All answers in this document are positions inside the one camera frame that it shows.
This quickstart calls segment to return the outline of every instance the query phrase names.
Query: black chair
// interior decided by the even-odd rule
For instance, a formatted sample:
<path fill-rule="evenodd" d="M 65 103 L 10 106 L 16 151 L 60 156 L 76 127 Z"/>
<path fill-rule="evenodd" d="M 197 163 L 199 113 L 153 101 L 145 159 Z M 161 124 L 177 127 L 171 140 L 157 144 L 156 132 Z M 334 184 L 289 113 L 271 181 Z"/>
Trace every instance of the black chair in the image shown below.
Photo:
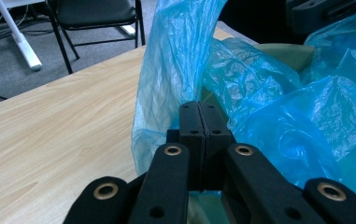
<path fill-rule="evenodd" d="M 46 0 L 46 4 L 52 28 L 69 74 L 72 74 L 73 70 L 58 27 L 61 28 L 70 48 L 76 55 L 76 59 L 79 59 L 79 56 L 75 46 L 135 40 L 135 48 L 137 48 L 138 33 L 140 33 L 142 45 L 146 44 L 140 0 L 135 0 L 135 6 L 133 6 L 132 0 Z M 125 38 L 89 43 L 73 44 L 66 31 L 120 27 L 131 24 L 135 24 L 135 36 L 126 35 Z"/>

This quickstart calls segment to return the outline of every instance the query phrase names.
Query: plastic sheet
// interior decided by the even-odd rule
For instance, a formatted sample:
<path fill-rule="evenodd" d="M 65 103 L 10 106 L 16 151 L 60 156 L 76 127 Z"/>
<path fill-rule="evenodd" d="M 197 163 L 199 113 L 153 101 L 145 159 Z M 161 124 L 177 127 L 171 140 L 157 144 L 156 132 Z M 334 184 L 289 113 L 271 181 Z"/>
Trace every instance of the plastic sheet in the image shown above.
<path fill-rule="evenodd" d="M 356 15 L 309 37 L 317 53 L 303 88 L 292 88 L 300 85 L 278 61 L 230 41 L 214 42 L 205 85 L 237 141 L 258 147 L 299 187 L 323 176 L 356 192 Z"/>
<path fill-rule="evenodd" d="M 178 108 L 199 100 L 208 51 L 225 0 L 158 1 L 136 96 L 132 151 L 138 174 L 148 171 Z"/>
<path fill-rule="evenodd" d="M 211 52 L 204 86 L 223 105 L 230 127 L 301 86 L 297 72 L 238 38 L 214 39 Z"/>
<path fill-rule="evenodd" d="M 303 84 L 334 76 L 347 50 L 356 50 L 356 14 L 318 30 L 307 38 L 305 45 L 316 51 L 311 66 L 302 74 Z"/>
<path fill-rule="evenodd" d="M 324 176 L 356 192 L 356 85 L 349 79 L 327 77 L 285 95 L 251 114 L 239 133 L 295 185 Z"/>

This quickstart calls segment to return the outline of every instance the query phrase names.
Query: gray carpet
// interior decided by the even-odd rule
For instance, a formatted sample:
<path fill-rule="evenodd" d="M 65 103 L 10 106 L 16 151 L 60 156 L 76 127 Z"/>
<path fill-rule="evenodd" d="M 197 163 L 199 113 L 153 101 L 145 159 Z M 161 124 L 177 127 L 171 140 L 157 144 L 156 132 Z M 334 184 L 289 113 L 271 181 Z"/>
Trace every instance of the gray carpet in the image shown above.
<path fill-rule="evenodd" d="M 142 1 L 147 40 L 150 33 L 156 2 L 156 0 Z M 25 21 L 20 27 L 31 24 L 30 22 L 34 23 L 33 20 Z M 233 35 L 239 35 L 239 33 L 234 32 L 223 23 L 218 23 L 218 26 Z M 7 29 L 5 24 L 0 25 L 0 30 L 3 29 Z M 41 70 L 37 72 L 34 72 L 29 68 L 10 35 L 6 38 L 0 39 L 0 96 L 10 98 L 68 75 L 54 33 L 50 32 L 49 34 L 44 35 L 27 34 L 30 31 L 38 30 L 51 31 L 52 28 L 49 22 L 42 22 L 21 29 L 27 41 L 35 51 L 37 57 L 43 64 Z M 122 36 L 121 30 L 115 28 L 71 32 L 69 35 L 73 42 L 83 42 L 87 39 L 94 40 L 95 38 L 105 39 Z M 69 48 L 66 49 L 73 71 L 77 72 L 86 67 L 123 54 L 124 52 L 134 48 L 134 41 L 77 47 L 78 54 L 80 55 L 79 60 L 75 59 L 73 52 Z"/>

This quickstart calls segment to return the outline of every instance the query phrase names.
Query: metal grommet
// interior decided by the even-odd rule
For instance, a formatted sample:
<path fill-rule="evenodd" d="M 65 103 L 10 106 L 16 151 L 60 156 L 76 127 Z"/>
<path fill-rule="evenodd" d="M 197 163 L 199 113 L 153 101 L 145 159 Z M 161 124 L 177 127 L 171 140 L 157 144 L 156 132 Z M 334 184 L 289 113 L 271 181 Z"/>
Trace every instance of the metal grommet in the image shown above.
<path fill-rule="evenodd" d="M 253 154 L 253 150 L 250 147 L 237 146 L 235 148 L 236 153 L 242 156 L 250 156 Z"/>
<path fill-rule="evenodd" d="M 171 147 L 167 147 L 167 148 L 164 150 L 164 152 L 165 152 L 165 154 L 168 155 L 168 156 L 177 156 L 178 154 L 180 154 L 181 148 L 180 148 L 180 147 L 171 146 Z"/>
<path fill-rule="evenodd" d="M 93 197 L 98 200 L 106 200 L 114 197 L 117 194 L 117 191 L 119 191 L 119 186 L 115 183 L 109 182 L 99 185 L 93 191 Z"/>
<path fill-rule="evenodd" d="M 347 199 L 347 195 L 343 190 L 325 182 L 320 182 L 318 184 L 318 191 L 320 194 L 333 201 L 343 202 Z"/>

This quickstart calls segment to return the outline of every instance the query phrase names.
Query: wooden table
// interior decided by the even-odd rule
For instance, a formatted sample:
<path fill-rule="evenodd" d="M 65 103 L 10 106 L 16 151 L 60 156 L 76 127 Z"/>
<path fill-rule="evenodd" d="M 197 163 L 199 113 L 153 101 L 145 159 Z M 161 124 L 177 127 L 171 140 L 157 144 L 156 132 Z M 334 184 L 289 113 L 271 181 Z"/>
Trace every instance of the wooden table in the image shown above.
<path fill-rule="evenodd" d="M 144 52 L 0 103 L 0 223 L 61 223 L 94 179 L 136 178 L 131 129 Z"/>

